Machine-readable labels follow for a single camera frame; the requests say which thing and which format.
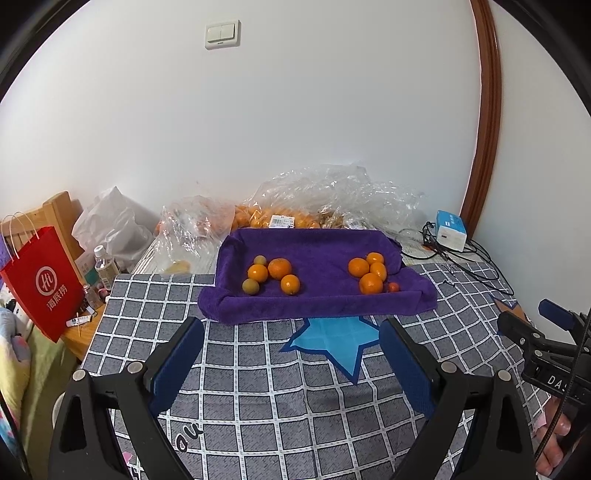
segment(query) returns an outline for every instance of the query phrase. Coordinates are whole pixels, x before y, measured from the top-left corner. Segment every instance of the price label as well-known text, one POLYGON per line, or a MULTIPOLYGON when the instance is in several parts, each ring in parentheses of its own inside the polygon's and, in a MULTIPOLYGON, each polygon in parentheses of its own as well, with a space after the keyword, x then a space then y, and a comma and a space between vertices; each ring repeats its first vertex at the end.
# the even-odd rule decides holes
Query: price label
POLYGON ((285 215, 271 215, 269 228, 294 228, 295 217, 288 217, 285 215))
POLYGON ((366 230, 359 220, 346 220, 345 226, 349 230, 366 230))

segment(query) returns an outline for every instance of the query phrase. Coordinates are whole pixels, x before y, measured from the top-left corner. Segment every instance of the white wall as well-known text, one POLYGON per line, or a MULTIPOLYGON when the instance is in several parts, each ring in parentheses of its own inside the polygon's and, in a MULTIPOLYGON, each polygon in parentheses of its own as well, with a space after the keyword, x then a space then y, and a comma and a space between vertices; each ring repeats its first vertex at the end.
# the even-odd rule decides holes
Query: white wall
POLYGON ((503 115, 491 189, 476 239, 496 258, 527 315, 549 298, 591 305, 591 118, 558 65, 493 4, 503 115))
POLYGON ((2 101, 0 213, 113 184, 155 212, 241 200, 353 161, 457 212, 479 87, 469 0, 93 0, 2 101), (241 45, 206 51, 206 23, 235 18, 241 45))

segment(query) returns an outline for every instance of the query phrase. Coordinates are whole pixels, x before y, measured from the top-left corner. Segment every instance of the paper bag handle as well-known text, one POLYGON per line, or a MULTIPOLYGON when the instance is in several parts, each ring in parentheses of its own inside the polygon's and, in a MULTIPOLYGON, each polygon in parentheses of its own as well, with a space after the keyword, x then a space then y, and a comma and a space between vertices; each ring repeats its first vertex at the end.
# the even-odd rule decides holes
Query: paper bag handle
MULTIPOLYGON (((10 241, 12 243, 12 249, 14 250, 14 254, 17 256, 17 259, 20 259, 20 256, 18 255, 18 252, 17 252, 17 249, 14 247, 14 239, 12 238, 12 220, 13 219, 17 219, 18 223, 20 223, 23 228, 25 228, 25 225, 23 224, 23 222, 21 221, 21 219, 16 216, 17 213, 20 213, 20 214, 24 215, 27 218, 27 220, 29 220, 29 222, 31 222, 31 226, 33 227, 33 231, 35 232, 35 236, 37 237, 37 239, 39 238, 39 233, 37 233, 37 229, 35 228, 35 224, 33 223, 33 221, 29 218, 29 216, 25 212, 18 211, 18 212, 12 213, 10 215, 6 215, 2 219, 2 223, 4 223, 4 220, 7 217, 11 217, 10 221, 8 222, 8 233, 10 235, 10 241)), ((14 260, 14 258, 12 257, 12 254, 10 253, 10 249, 8 248, 8 244, 6 242, 6 238, 4 236, 2 236, 2 238, 4 238, 4 245, 6 245, 6 248, 7 248, 7 251, 8 251, 8 255, 10 255, 10 260, 14 260)))

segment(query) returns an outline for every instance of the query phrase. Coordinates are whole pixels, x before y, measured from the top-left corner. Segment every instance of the human hand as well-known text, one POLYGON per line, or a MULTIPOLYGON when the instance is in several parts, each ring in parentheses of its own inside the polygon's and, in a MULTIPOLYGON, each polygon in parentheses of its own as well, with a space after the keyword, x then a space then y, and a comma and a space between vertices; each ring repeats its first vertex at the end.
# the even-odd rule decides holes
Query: human hand
MULTIPOLYGON (((560 400, 556 397, 551 397, 544 406, 544 414, 546 416, 546 425, 540 427, 536 433, 535 438, 541 442, 542 438, 548 431, 548 424, 552 421, 556 410, 558 409, 558 404, 560 400)), ((552 470, 559 465, 559 463, 564 458, 564 452, 561 450, 560 446, 558 445, 557 436, 564 436, 570 430, 570 420, 564 415, 561 414, 560 418, 558 419, 558 423, 556 424, 556 428, 554 429, 554 433, 551 435, 550 440, 546 444, 542 455, 535 464, 535 469, 538 473, 541 473, 545 476, 550 476, 552 470)))

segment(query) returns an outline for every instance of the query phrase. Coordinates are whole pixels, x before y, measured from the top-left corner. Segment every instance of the white plastic bag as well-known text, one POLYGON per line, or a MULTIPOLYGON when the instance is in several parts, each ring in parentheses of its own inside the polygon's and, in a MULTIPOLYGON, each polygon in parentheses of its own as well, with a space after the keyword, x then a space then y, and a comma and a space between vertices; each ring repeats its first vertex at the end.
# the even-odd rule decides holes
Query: white plastic bag
POLYGON ((93 200, 74 224, 72 236, 85 251, 104 245, 119 266, 130 271, 154 239, 146 227, 135 223, 135 213, 117 187, 93 200))

